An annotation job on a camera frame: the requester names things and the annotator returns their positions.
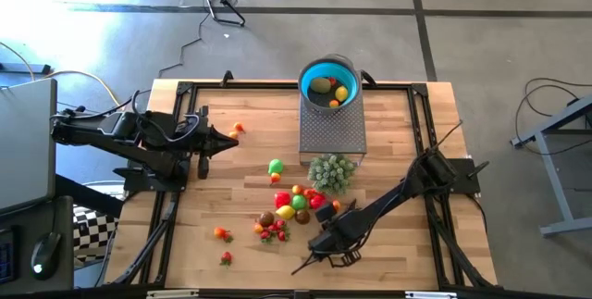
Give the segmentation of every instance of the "metal stand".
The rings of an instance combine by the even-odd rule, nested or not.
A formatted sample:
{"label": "metal stand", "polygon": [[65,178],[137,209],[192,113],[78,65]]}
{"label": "metal stand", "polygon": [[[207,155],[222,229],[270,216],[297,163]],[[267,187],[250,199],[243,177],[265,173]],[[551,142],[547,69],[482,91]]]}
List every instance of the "metal stand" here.
{"label": "metal stand", "polygon": [[239,16],[241,22],[233,21],[233,20],[226,20],[226,19],[219,19],[218,17],[216,17],[216,14],[214,13],[214,9],[212,8],[212,0],[207,0],[207,7],[210,10],[210,15],[212,16],[212,19],[214,19],[215,21],[220,22],[220,23],[226,23],[229,25],[237,25],[237,26],[244,27],[245,19],[242,17],[242,14],[239,13],[239,11],[237,11],[237,9],[234,8],[234,6],[230,5],[226,0],[220,0],[220,3],[222,3],[223,6],[226,6],[229,9],[231,9],[232,12],[234,12],[237,16]]}
{"label": "metal stand", "polygon": [[591,130],[560,130],[561,127],[572,122],[577,118],[581,118],[587,112],[592,110],[592,95],[582,98],[571,105],[565,107],[559,114],[553,115],[545,123],[539,125],[535,129],[521,134],[520,136],[511,140],[512,146],[520,148],[528,142],[536,141],[540,153],[543,154],[543,161],[545,169],[549,175],[553,192],[557,198],[563,221],[550,224],[540,228],[540,232],[544,237],[549,237],[553,234],[565,233],[576,230],[590,230],[592,229],[592,218],[577,218],[574,219],[572,210],[567,203],[565,193],[561,180],[557,174],[557,167],[553,164],[553,157],[549,155],[549,148],[545,141],[547,135],[551,134],[588,134],[592,135]]}
{"label": "metal stand", "polygon": [[[52,69],[47,64],[29,64],[34,74],[46,75]],[[1,63],[0,72],[6,73],[29,73],[27,66],[22,63]]]}

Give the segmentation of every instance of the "lemon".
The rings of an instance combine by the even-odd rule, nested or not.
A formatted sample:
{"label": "lemon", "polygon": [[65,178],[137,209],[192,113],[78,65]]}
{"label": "lemon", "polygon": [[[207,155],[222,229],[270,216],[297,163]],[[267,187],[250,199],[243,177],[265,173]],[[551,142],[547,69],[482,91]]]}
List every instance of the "lemon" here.
{"label": "lemon", "polygon": [[335,90],[335,97],[340,101],[347,99],[348,89],[346,89],[344,86],[338,87],[338,89]]}

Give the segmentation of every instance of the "gray metal table leg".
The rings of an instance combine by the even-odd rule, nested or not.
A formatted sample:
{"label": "gray metal table leg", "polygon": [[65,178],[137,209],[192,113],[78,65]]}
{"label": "gray metal table leg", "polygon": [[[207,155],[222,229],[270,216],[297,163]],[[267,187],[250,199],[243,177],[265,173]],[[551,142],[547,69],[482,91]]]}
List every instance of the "gray metal table leg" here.
{"label": "gray metal table leg", "polygon": [[565,220],[540,228],[544,237],[576,230],[592,230],[592,218]]}
{"label": "gray metal table leg", "polygon": [[[537,132],[535,134],[536,143],[538,144],[538,149],[542,154],[548,154],[549,148],[547,147],[547,142],[545,141],[545,136],[542,132]],[[557,203],[559,203],[559,209],[561,214],[563,215],[564,222],[569,222],[574,220],[574,216],[572,216],[572,211],[570,210],[570,206],[567,204],[567,199],[565,198],[565,194],[563,193],[563,187],[561,186],[561,181],[559,179],[559,175],[557,175],[557,169],[553,164],[553,158],[551,156],[543,155],[543,162],[545,163],[545,168],[547,169],[547,174],[549,175],[549,179],[551,181],[551,186],[553,186],[553,192],[555,193],[555,197],[557,198]],[[541,229],[541,233],[543,235],[549,235],[551,233],[545,232]]]}

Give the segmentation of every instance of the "orange fruit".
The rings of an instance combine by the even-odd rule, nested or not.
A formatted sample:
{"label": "orange fruit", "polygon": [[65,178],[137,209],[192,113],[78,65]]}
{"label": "orange fruit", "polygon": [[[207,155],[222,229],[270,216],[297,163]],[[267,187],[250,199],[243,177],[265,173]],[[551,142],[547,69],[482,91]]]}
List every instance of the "orange fruit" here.
{"label": "orange fruit", "polygon": [[335,208],[335,211],[339,212],[341,209],[341,203],[338,200],[335,200],[333,201],[333,207]]}

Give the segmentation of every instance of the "black cable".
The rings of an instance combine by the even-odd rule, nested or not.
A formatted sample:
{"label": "black cable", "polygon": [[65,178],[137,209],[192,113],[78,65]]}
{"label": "black cable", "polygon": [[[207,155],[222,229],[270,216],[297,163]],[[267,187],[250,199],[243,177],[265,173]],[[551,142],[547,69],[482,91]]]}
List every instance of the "black cable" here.
{"label": "black cable", "polygon": [[[528,83],[527,83],[527,84],[525,85],[525,87],[524,87],[524,95],[526,95],[526,94],[528,93]],[[564,92],[568,93],[569,95],[571,95],[571,96],[573,97],[573,99],[576,99],[576,100],[578,100],[578,99],[579,99],[579,98],[577,97],[577,95],[575,95],[575,94],[574,94],[572,91],[570,91],[570,90],[568,90],[568,89],[566,89],[566,88],[564,88],[564,87],[557,86],[557,85],[550,85],[550,84],[548,84],[548,86],[553,86],[554,88],[560,89],[560,90],[562,90],[562,91],[564,91]],[[545,117],[548,117],[548,118],[553,116],[552,114],[543,113],[543,112],[541,112],[541,111],[537,110],[536,108],[534,108],[534,107],[532,106],[532,104],[530,103],[530,100],[529,100],[528,98],[526,98],[526,103],[528,104],[528,106],[530,107],[530,109],[532,109],[532,110],[533,110],[535,113],[537,113],[538,115],[542,115],[542,116],[545,116]]]}
{"label": "black cable", "polygon": [[473,201],[473,203],[475,203],[475,205],[481,211],[481,216],[483,217],[483,225],[485,227],[485,233],[487,233],[487,217],[485,216],[485,211],[483,210],[483,207],[481,206],[481,204],[479,203],[479,201],[477,201],[477,199],[473,195],[471,195],[471,194],[468,193],[466,196],[469,197],[469,199],[471,201]]}
{"label": "black cable", "polygon": [[109,235],[109,239],[107,240],[107,245],[105,246],[105,255],[103,256],[103,263],[101,264],[101,269],[99,270],[99,276],[97,277],[96,282],[94,283],[94,287],[97,287],[97,285],[99,285],[99,281],[101,281],[101,277],[103,277],[103,272],[105,272],[105,266],[106,266],[105,261],[107,260],[107,257],[109,256],[111,241],[113,240],[116,230],[117,230],[117,228],[113,229],[113,231]]}
{"label": "black cable", "polygon": [[185,118],[195,118],[195,124],[193,125],[193,127],[191,127],[191,129],[189,131],[187,131],[184,135],[182,135],[176,139],[168,138],[167,133],[165,132],[165,130],[161,126],[159,126],[153,120],[147,118],[144,114],[141,114],[138,111],[138,108],[136,108],[136,97],[138,96],[139,93],[140,93],[140,91],[136,91],[133,94],[133,96],[131,97],[131,110],[134,112],[134,114],[136,114],[138,116],[138,127],[139,127],[140,131],[142,131],[143,134],[146,134],[146,131],[144,130],[144,128],[142,126],[143,121],[152,125],[158,132],[160,132],[160,134],[163,136],[163,138],[169,143],[181,142],[184,139],[191,137],[197,131],[197,127],[199,126],[199,123],[200,123],[200,118],[197,115],[185,115]]}
{"label": "black cable", "polygon": [[520,109],[522,108],[522,105],[524,104],[524,101],[526,101],[526,99],[528,99],[528,96],[530,96],[530,94],[532,94],[532,93],[534,93],[535,91],[537,91],[537,90],[540,90],[540,89],[542,89],[542,88],[546,88],[546,87],[551,87],[551,88],[560,88],[560,86],[557,86],[557,85],[540,85],[540,86],[537,86],[536,88],[534,88],[533,90],[531,90],[530,92],[528,92],[528,93],[527,93],[527,94],[526,94],[526,95],[525,95],[525,96],[522,98],[522,100],[520,101],[520,105],[518,105],[518,108],[516,109],[516,114],[514,115],[514,129],[515,129],[515,132],[516,132],[516,139],[518,139],[518,141],[519,141],[519,142],[520,142],[520,143],[523,145],[524,149],[525,149],[525,150],[527,150],[527,151],[528,151],[528,152],[530,152],[530,153],[533,153],[533,154],[535,154],[535,155],[539,155],[539,156],[553,156],[553,155],[558,155],[558,154],[561,154],[561,153],[567,152],[567,151],[569,151],[569,150],[573,150],[574,148],[576,148],[576,147],[579,147],[579,146],[582,146],[582,145],[584,145],[584,144],[591,143],[591,142],[592,142],[592,139],[589,139],[589,140],[587,140],[587,141],[584,141],[584,142],[577,143],[577,144],[575,144],[575,145],[572,145],[572,146],[566,147],[566,148],[564,148],[564,149],[562,149],[562,150],[559,150],[559,151],[554,151],[554,152],[548,152],[548,153],[541,153],[541,152],[538,152],[537,150],[533,150],[533,149],[529,148],[529,147],[528,147],[528,146],[527,146],[527,145],[524,143],[524,141],[523,141],[523,140],[520,138],[520,132],[518,131],[518,115],[520,114]]}
{"label": "black cable", "polygon": [[[202,0],[202,5],[203,5],[203,10],[206,10],[205,8],[205,0]],[[205,17],[202,19],[202,21],[200,22],[199,26],[197,27],[197,39],[188,42],[186,44],[184,44],[183,46],[181,46],[181,52],[179,54],[179,62],[177,64],[173,64],[172,66],[168,66],[166,68],[162,68],[160,70],[158,70],[158,78],[162,78],[163,73],[165,73],[165,71],[168,71],[170,69],[174,69],[176,67],[182,67],[185,64],[185,48],[192,45],[192,44],[196,44],[200,41],[202,41],[202,25],[204,24],[204,22],[210,17],[210,14],[207,13],[205,15]]]}
{"label": "black cable", "polygon": [[[62,105],[62,106],[68,106],[70,108],[78,108],[78,106],[74,106],[74,105],[71,105],[71,104],[67,104],[67,103],[63,103],[63,102],[59,102],[59,101],[56,101],[56,102],[58,104]],[[94,114],[98,114],[99,113],[98,111],[96,111],[96,110],[90,110],[89,108],[85,108],[84,111],[85,112],[91,112],[91,113],[94,113]]]}

